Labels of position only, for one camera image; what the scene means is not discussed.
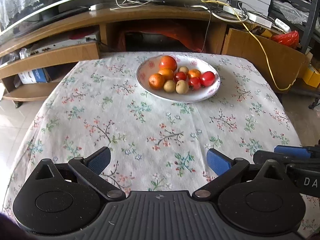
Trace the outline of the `wooden tv stand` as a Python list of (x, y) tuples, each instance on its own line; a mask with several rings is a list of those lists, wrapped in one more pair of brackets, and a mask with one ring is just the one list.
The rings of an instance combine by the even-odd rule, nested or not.
[(150, 5), (129, 9), (121, 8), (115, 11), (101, 9), (84, 12), (42, 27), (23, 37), (14, 38), (12, 41), (1, 45), (1, 56), (5, 56), (44, 39), (51, 41), (60, 34), (71, 33), (74, 30), (86, 30), (93, 27), (99, 29), (100, 35), (99, 41), (88, 41), (47, 49), (44, 52), (36, 53), (2, 67), (3, 98), (11, 100), (17, 105), (27, 101), (44, 100), (57, 86), (57, 81), (15, 87), (14, 78), (17, 74), (38, 68), (97, 60), (100, 58), (101, 52), (117, 50), (121, 31), (156, 28), (161, 25), (167, 27), (171, 23), (180, 23), (189, 31), (198, 31), (200, 34), (204, 34), (206, 36), (205, 51), (211, 54), (221, 53), (227, 24), (201, 8)]

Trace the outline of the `white power strip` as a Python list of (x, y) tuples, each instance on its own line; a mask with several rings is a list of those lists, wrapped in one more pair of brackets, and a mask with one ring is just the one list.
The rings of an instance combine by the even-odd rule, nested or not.
[(256, 15), (250, 12), (244, 13), (241, 9), (237, 9), (237, 8), (232, 9), (231, 7), (228, 7), (225, 5), (223, 6), (223, 10), (233, 15), (238, 14), (242, 18), (244, 18), (247, 15), (248, 19), (251, 20), (252, 22), (262, 25), (264, 27), (267, 27), (269, 29), (272, 28), (272, 22), (259, 15)]

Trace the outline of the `large red tomato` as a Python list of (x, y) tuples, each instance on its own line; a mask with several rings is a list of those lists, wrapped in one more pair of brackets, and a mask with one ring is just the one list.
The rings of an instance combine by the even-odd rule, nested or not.
[(160, 69), (170, 69), (173, 72), (175, 72), (176, 69), (177, 69), (176, 60), (172, 56), (169, 56), (169, 55), (162, 56), (160, 58), (160, 61), (159, 61), (158, 65), (159, 65)]

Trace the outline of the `small brown longan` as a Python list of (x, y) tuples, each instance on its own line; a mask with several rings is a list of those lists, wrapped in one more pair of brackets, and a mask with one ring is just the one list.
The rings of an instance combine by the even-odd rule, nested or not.
[(183, 72), (184, 74), (188, 74), (189, 73), (189, 69), (188, 67), (186, 66), (181, 66), (179, 69), (178, 69), (178, 72)]

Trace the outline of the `floral white tablecloth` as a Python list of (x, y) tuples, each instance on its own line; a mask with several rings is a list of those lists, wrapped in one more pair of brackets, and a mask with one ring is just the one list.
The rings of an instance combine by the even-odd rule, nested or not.
[(1, 205), (12, 204), (43, 158), (66, 163), (99, 148), (111, 150), (102, 177), (126, 193), (135, 190), (193, 192), (212, 181), (206, 153), (215, 148), (230, 158), (252, 161), (258, 150), (300, 146), (285, 109), (258, 70), (245, 59), (193, 54), (221, 77), (219, 91), (197, 102), (170, 102), (140, 87), (140, 64), (156, 72), (156, 52), (108, 54), (82, 61), (43, 103), (17, 152), (16, 166)]

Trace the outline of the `black metal shelf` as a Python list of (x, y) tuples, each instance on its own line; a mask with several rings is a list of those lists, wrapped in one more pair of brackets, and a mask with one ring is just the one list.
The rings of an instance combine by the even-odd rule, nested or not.
[(299, 51), (307, 53), (319, 42), (319, 0), (271, 0), (268, 15), (299, 32)]

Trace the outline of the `cardboard box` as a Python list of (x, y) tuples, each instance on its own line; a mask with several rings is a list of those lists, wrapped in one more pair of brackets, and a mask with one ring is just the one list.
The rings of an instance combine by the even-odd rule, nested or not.
[(299, 72), (308, 66), (305, 54), (232, 28), (225, 36), (222, 54), (251, 62), (276, 93), (287, 93)]

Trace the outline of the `red plastic bag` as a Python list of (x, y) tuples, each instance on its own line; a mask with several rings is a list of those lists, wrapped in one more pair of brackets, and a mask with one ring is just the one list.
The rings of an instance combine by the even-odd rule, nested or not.
[(271, 40), (287, 47), (296, 49), (299, 44), (299, 32), (294, 30), (287, 34), (273, 35)]

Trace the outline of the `white floral ceramic plate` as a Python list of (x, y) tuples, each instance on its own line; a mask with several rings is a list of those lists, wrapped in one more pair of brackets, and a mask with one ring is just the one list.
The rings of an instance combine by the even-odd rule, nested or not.
[(220, 88), (217, 70), (192, 55), (164, 54), (150, 57), (136, 70), (138, 84), (167, 101), (194, 103), (214, 96)]

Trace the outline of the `orange tangerine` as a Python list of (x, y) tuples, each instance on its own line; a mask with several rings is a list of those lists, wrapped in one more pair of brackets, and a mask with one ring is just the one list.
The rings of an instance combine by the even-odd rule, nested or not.
[(174, 79), (174, 71), (172, 69), (168, 68), (161, 68), (158, 71), (159, 74), (161, 74), (165, 80), (173, 80)]
[(196, 78), (200, 78), (202, 75), (201, 71), (199, 71), (198, 69), (191, 69), (189, 70), (188, 72), (188, 78), (191, 79), (193, 77), (196, 77)]
[(165, 77), (159, 73), (155, 73), (150, 75), (148, 82), (151, 89), (161, 90), (165, 83)]

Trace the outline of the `brown longan fruit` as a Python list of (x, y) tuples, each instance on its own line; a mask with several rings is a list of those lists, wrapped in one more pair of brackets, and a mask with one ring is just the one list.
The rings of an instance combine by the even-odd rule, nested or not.
[(176, 83), (176, 92), (178, 94), (186, 94), (189, 90), (189, 85), (187, 81), (180, 80)]
[(173, 93), (176, 91), (176, 82), (174, 80), (167, 80), (163, 86), (166, 93)]

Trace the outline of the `red cherry tomato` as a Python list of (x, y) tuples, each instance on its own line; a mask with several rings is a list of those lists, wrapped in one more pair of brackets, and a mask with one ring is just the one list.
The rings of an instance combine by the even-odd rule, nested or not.
[(199, 90), (201, 88), (201, 80), (199, 77), (190, 78), (188, 84), (191, 90)]
[(187, 79), (187, 74), (185, 74), (184, 72), (176, 72), (174, 74), (174, 81), (177, 83), (180, 80), (186, 80)]
[(200, 83), (202, 87), (209, 87), (215, 81), (215, 74), (211, 71), (204, 72), (200, 76)]

